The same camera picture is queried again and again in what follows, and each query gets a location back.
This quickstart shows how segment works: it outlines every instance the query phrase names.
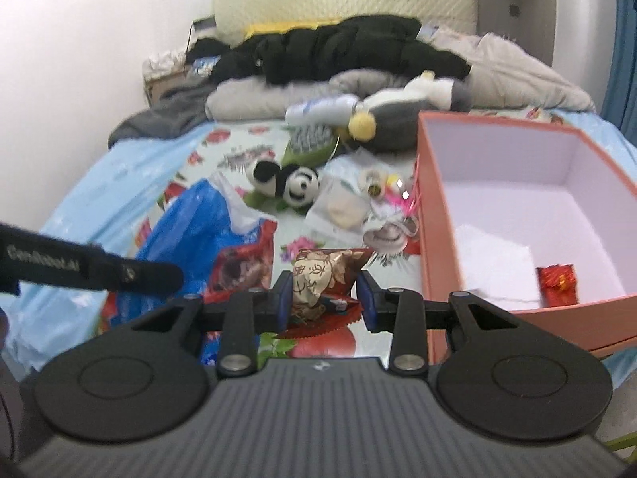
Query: blue curtain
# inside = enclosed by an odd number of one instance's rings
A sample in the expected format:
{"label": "blue curtain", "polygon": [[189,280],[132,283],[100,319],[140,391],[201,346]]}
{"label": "blue curtain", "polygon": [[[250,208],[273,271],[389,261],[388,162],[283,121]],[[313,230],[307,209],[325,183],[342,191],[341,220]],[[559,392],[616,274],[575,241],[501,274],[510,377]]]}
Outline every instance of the blue curtain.
{"label": "blue curtain", "polygon": [[637,0],[617,0],[617,30],[601,116],[637,145]]}

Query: pink box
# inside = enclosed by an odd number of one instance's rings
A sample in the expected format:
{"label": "pink box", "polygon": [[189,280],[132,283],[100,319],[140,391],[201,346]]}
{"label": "pink box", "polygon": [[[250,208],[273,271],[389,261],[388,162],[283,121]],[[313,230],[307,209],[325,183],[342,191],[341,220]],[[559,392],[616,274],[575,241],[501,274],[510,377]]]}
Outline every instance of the pink box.
{"label": "pink box", "polygon": [[[574,265],[578,305],[515,314],[597,356],[637,346],[637,185],[582,131],[423,112],[418,156],[426,296],[463,288],[454,228],[470,224]],[[443,333],[430,349],[444,357]]]}

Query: gray blanket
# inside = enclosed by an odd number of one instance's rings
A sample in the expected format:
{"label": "gray blanket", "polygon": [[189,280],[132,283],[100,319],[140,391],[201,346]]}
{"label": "gray blanket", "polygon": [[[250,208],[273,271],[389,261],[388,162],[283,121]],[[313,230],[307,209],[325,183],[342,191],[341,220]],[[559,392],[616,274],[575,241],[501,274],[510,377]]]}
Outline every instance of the gray blanket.
{"label": "gray blanket", "polygon": [[206,78],[187,81],[168,90],[150,109],[124,120],[108,137],[108,148],[128,138],[170,140],[204,123],[205,103],[216,86]]}

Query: wire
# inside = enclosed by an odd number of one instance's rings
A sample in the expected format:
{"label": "wire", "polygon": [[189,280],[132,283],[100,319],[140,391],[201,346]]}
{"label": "wire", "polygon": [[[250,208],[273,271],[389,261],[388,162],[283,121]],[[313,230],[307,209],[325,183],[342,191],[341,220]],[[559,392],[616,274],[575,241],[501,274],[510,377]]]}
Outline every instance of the wire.
{"label": "wire", "polygon": [[188,31],[188,42],[186,43],[186,54],[184,56],[184,71],[182,72],[184,75],[186,74],[186,56],[188,55],[188,49],[190,48],[190,40],[192,39],[192,31],[195,30],[195,24],[190,25],[190,30]]}
{"label": "wire", "polygon": [[2,404],[2,409],[4,410],[4,414],[6,415],[6,422],[9,425],[9,438],[11,440],[11,447],[9,449],[9,460],[14,461],[14,456],[15,456],[14,423],[11,422],[11,415],[9,415],[9,408],[6,406],[4,395],[2,395],[1,392],[0,392],[0,404]]}

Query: red packet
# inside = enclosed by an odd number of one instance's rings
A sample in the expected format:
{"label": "red packet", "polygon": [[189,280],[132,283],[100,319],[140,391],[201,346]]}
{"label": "red packet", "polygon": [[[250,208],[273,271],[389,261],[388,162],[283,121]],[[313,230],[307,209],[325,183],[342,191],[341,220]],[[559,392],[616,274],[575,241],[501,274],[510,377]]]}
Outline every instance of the red packet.
{"label": "red packet", "polygon": [[110,292],[104,301],[100,311],[100,321],[98,323],[98,335],[111,329],[111,318],[117,315],[117,293]]}
{"label": "red packet", "polygon": [[222,249],[213,265],[204,303],[223,302],[232,293],[253,287],[270,288],[277,224],[266,220],[256,243]]}
{"label": "red packet", "polygon": [[539,288],[549,307],[576,305],[577,277],[571,264],[537,268]]}

